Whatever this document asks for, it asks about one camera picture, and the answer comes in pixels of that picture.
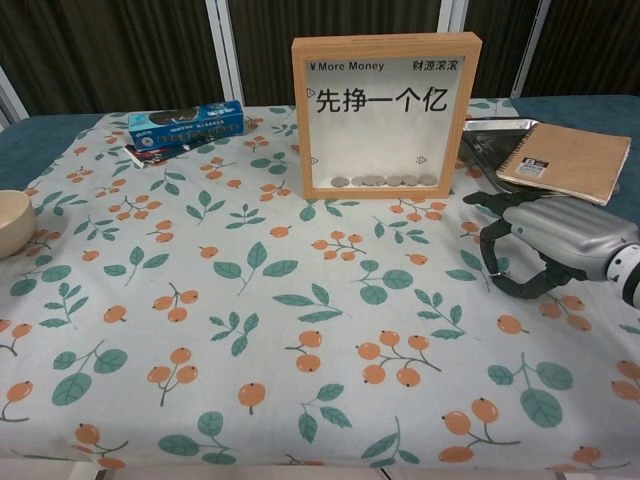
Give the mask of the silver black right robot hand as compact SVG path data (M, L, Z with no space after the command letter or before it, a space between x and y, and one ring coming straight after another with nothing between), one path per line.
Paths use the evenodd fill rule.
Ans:
M569 281L609 282L639 307L639 227L569 196L533 192L474 192L463 198L498 216L480 233L480 250L493 284L509 296L537 299ZM534 249L545 269L524 283L500 271L498 239L512 235Z

